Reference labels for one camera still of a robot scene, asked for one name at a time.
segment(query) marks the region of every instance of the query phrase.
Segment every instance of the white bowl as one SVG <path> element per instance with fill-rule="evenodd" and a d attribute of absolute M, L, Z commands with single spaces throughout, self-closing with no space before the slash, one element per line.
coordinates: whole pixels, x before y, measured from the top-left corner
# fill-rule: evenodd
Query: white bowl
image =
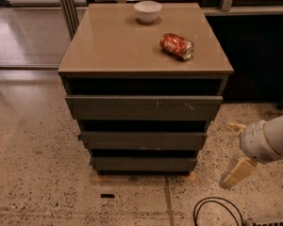
<path fill-rule="evenodd" d="M 134 5 L 135 15 L 143 24 L 151 24 L 158 18 L 162 5 L 153 1 L 143 1 Z"/>

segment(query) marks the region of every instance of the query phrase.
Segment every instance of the floor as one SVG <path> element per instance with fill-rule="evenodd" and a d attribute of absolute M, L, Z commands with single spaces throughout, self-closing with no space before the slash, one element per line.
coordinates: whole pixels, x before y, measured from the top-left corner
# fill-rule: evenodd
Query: floor
<path fill-rule="evenodd" d="M 77 10 L 79 19 L 84 11 Z M 69 44 L 61 9 L 0 8 L 0 66 L 57 66 Z"/>
<path fill-rule="evenodd" d="M 54 9 L 0 8 L 0 38 L 0 64 L 59 64 L 70 42 Z M 219 187 L 232 156 L 242 155 L 226 124 L 272 119 L 282 114 L 275 105 L 223 104 L 190 176 L 99 176 L 64 96 L 55 71 L 0 71 L 0 226 L 193 226 L 193 207 L 211 196 L 235 203 L 243 218 L 283 216 L 283 160 Z M 216 203 L 198 222 L 236 225 Z"/>

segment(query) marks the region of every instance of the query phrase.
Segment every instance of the red can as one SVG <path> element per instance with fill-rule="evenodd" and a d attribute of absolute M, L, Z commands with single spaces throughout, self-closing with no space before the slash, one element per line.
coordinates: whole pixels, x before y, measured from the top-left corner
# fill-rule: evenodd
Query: red can
<path fill-rule="evenodd" d="M 179 35 L 167 33 L 160 40 L 160 47 L 164 50 L 187 60 L 194 50 L 194 43 Z"/>

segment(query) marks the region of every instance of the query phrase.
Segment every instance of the drawer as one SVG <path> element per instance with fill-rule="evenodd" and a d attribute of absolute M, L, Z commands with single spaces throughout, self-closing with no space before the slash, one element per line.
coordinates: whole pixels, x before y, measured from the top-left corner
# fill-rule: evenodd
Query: drawer
<path fill-rule="evenodd" d="M 213 121 L 221 96 L 67 95 L 75 120 Z"/>
<path fill-rule="evenodd" d="M 62 76 L 68 94 L 83 95 L 217 95 L 224 89 L 225 75 L 96 78 Z"/>
<path fill-rule="evenodd" d="M 162 157 L 93 157 L 92 167 L 106 171 L 168 171 L 188 172 L 194 170 L 195 158 Z"/>
<path fill-rule="evenodd" d="M 203 148 L 206 133 L 81 132 L 87 149 L 194 150 Z"/>

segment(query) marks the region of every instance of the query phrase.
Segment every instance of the drawer cabinet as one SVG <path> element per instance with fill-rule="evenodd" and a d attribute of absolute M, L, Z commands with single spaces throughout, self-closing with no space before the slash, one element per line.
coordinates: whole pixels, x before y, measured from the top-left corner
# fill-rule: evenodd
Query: drawer cabinet
<path fill-rule="evenodd" d="M 223 101 L 233 70 L 202 10 L 162 6 L 157 22 L 142 25 L 132 4 L 89 5 L 59 66 L 78 138 L 98 172 L 190 173 Z M 194 41 L 192 59 L 159 48 L 163 34 L 176 31 Z"/>
<path fill-rule="evenodd" d="M 79 138 L 95 170 L 190 173 L 222 103 L 227 76 L 61 78 L 68 89 L 67 105 L 81 129 Z M 170 88 L 172 78 L 174 88 Z M 146 88 L 147 82 L 153 89 Z"/>

